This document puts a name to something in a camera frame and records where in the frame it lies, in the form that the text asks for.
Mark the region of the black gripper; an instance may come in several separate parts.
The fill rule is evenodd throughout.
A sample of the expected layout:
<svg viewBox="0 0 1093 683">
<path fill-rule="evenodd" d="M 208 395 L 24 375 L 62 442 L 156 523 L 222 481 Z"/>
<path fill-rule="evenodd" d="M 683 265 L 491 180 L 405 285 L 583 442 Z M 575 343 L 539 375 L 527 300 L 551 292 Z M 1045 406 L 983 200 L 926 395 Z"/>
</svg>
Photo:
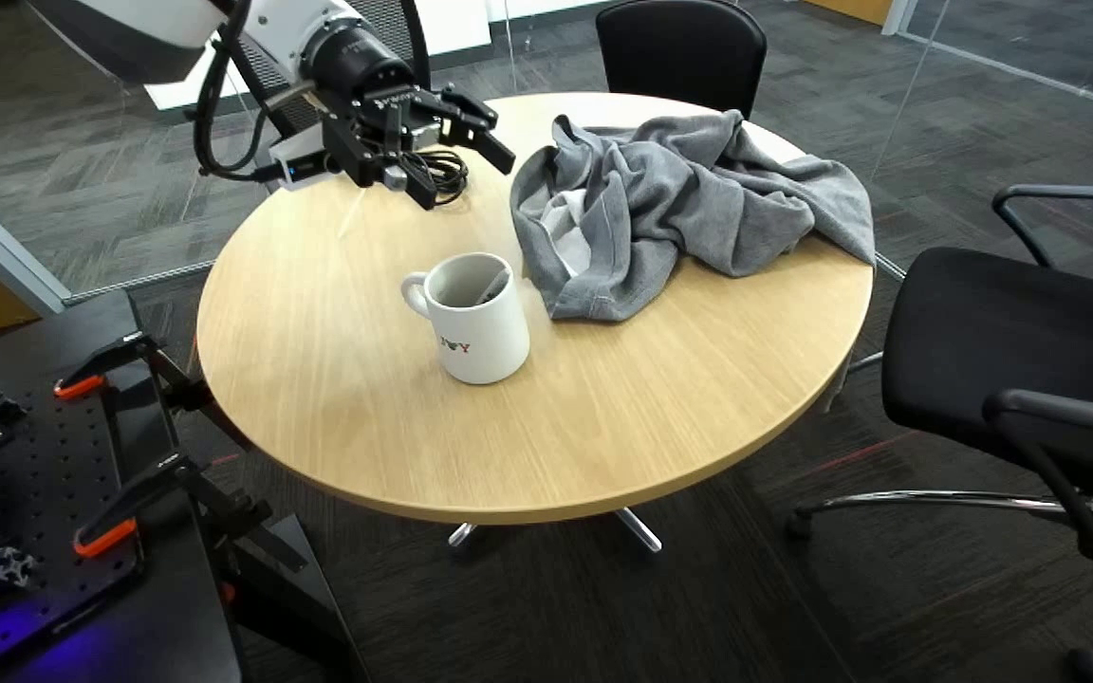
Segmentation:
<svg viewBox="0 0 1093 683">
<path fill-rule="evenodd" d="M 332 96 L 323 115 L 328 167 L 357 186 L 382 184 L 405 189 L 423 209 L 437 206 L 437 161 L 428 143 L 475 149 L 501 175 L 518 153 L 497 135 L 497 109 L 456 92 L 387 86 L 368 96 Z"/>
</svg>

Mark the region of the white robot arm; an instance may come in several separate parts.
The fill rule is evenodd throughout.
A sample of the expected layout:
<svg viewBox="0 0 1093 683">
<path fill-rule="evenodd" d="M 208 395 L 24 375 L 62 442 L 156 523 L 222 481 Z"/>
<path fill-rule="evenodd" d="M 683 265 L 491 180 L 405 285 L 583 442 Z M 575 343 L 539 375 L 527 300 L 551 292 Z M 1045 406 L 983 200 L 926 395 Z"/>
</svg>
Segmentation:
<svg viewBox="0 0 1093 683">
<path fill-rule="evenodd" d="M 214 52 L 193 99 L 193 156 L 207 175 L 296 184 L 348 175 L 357 186 L 405 189 L 423 209 L 466 189 L 475 149 L 509 175 L 518 153 L 497 115 L 428 80 L 413 0 L 400 0 L 411 52 L 396 52 L 348 0 L 27 0 L 84 61 L 120 85 L 186 75 Z M 241 71 L 260 122 L 251 149 L 223 165 L 214 122 L 229 71 Z"/>
</svg>

